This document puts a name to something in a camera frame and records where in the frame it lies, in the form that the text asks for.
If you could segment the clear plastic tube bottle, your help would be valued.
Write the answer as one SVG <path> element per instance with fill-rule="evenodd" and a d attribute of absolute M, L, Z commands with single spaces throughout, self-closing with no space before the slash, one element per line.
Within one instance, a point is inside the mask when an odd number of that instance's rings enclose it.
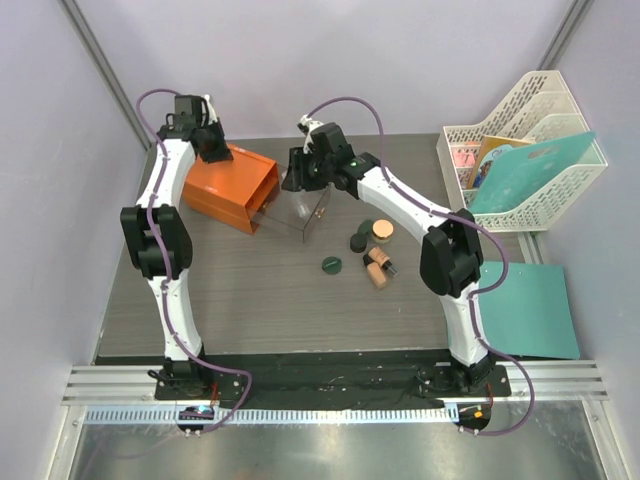
<path fill-rule="evenodd" d="M 291 215 L 299 220 L 306 221 L 315 210 L 314 192 L 299 191 L 290 196 Z"/>

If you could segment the orange drawer organizer box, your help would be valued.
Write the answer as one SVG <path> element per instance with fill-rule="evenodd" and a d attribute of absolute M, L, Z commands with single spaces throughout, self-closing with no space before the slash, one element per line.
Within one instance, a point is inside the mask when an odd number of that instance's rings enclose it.
<path fill-rule="evenodd" d="M 196 212 L 253 235 L 259 227 L 254 216 L 279 192 L 278 164 L 236 145 L 229 150 L 230 160 L 206 163 L 196 157 L 183 199 Z"/>

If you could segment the peach foundation bottle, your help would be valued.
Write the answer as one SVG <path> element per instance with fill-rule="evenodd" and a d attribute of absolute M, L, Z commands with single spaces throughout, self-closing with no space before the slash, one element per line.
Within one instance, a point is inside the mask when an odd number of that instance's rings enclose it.
<path fill-rule="evenodd" d="M 366 266 L 367 274 L 377 289 L 382 289 L 388 284 L 388 279 L 382 268 L 377 263 Z"/>

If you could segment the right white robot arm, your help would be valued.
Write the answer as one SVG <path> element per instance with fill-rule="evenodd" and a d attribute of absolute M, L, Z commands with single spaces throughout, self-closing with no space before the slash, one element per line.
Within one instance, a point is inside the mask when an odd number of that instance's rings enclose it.
<path fill-rule="evenodd" d="M 298 129 L 304 144 L 289 151 L 282 187 L 317 191 L 329 185 L 372 205 L 405 228 L 420 244 L 420 276 L 442 304 L 451 355 L 452 389 L 472 395 L 483 388 L 495 365 L 484 339 L 477 301 L 484 258 L 473 216 L 462 209 L 442 212 L 385 172 L 379 159 L 356 154 L 342 129 L 304 116 Z"/>

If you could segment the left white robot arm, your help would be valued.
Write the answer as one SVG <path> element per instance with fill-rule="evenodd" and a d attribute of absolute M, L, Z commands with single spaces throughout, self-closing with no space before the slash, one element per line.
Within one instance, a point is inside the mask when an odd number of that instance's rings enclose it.
<path fill-rule="evenodd" d="M 120 224 L 131 263 L 155 298 L 164 334 L 161 368 L 150 371 L 159 399 L 200 399 L 213 388 L 204 344 L 189 298 L 193 244 L 179 212 L 183 188 L 196 161 L 231 159 L 210 95 L 173 91 L 174 108 L 150 132 L 156 157 L 136 203 L 122 208 Z"/>

